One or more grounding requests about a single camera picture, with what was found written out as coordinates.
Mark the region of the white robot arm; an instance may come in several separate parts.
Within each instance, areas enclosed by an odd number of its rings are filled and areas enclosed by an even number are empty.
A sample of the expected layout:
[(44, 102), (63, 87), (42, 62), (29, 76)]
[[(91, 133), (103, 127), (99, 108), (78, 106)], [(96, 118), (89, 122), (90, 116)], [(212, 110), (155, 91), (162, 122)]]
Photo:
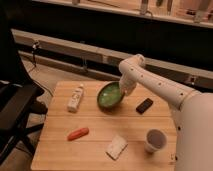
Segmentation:
[(141, 54), (122, 60), (119, 71), (120, 89), (126, 95), (139, 83), (180, 112), (174, 171), (213, 171), (213, 93), (147, 71)]

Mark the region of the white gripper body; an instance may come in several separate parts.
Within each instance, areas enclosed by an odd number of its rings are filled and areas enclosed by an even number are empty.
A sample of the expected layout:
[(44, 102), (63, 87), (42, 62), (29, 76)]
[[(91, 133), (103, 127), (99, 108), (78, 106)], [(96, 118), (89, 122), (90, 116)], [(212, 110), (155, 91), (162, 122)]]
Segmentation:
[(122, 93), (129, 96), (136, 88), (137, 82), (130, 75), (123, 74), (119, 81), (119, 87)]

